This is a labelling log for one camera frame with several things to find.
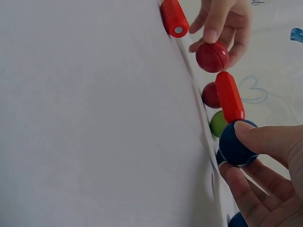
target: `red ball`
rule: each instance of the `red ball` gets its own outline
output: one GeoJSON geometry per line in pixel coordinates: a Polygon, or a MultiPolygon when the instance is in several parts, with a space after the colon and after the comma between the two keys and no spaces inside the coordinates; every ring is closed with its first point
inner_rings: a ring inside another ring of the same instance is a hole
{"type": "Polygon", "coordinates": [[[218,109],[221,107],[217,88],[214,82],[205,86],[202,92],[202,101],[210,108],[218,109]]]}
{"type": "Polygon", "coordinates": [[[221,42],[214,44],[203,43],[196,51],[198,65],[206,72],[220,72],[224,70],[229,62],[226,47],[221,42]]]}

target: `white surface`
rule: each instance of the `white surface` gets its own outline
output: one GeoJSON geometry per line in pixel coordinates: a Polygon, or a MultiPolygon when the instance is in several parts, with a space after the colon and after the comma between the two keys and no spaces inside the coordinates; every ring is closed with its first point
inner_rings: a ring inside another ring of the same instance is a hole
{"type": "MultiPolygon", "coordinates": [[[[193,22],[201,1],[180,2],[189,22],[193,22]]],[[[303,29],[303,1],[262,2],[251,0],[254,19],[250,45],[228,71],[238,83],[248,119],[259,126],[303,124],[303,43],[290,40],[293,28],[303,29]]],[[[198,40],[202,31],[191,36],[198,40]]],[[[207,82],[214,81],[214,74],[201,73],[207,82]]],[[[288,171],[273,159],[260,159],[289,177],[288,171]]]]}
{"type": "Polygon", "coordinates": [[[5,0],[0,49],[0,226],[226,226],[156,0],[5,0]]]}

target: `blue sphere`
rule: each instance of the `blue sphere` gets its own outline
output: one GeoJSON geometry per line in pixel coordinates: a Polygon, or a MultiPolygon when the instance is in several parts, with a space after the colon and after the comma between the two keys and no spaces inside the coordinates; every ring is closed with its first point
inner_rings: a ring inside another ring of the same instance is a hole
{"type": "MultiPolygon", "coordinates": [[[[251,121],[241,121],[257,127],[257,125],[251,121]]],[[[226,160],[234,166],[244,166],[252,163],[258,157],[258,155],[250,151],[238,140],[234,129],[235,122],[236,121],[228,124],[219,138],[217,162],[223,162],[223,160],[226,160]]]]}
{"type": "Polygon", "coordinates": [[[249,227],[240,212],[236,213],[230,222],[228,223],[228,227],[249,227]]]}

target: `green sphere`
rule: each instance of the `green sphere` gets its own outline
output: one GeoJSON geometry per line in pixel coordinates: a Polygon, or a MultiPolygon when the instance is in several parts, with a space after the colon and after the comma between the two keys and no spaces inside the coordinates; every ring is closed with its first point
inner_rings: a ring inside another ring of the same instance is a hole
{"type": "Polygon", "coordinates": [[[215,135],[216,137],[220,137],[226,125],[227,122],[224,119],[223,111],[220,110],[216,112],[215,115],[212,117],[209,127],[213,135],[215,135]]]}

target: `red capsule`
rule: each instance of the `red capsule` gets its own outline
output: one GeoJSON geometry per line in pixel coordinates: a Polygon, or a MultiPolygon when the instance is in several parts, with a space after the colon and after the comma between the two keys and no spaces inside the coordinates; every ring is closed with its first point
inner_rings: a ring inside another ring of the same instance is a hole
{"type": "Polygon", "coordinates": [[[224,118],[228,123],[245,119],[245,111],[236,82],[228,72],[220,72],[215,80],[224,118]]]}
{"type": "Polygon", "coordinates": [[[189,29],[188,21],[178,0],[164,0],[160,6],[164,27],[168,34],[182,38],[189,29]]]}

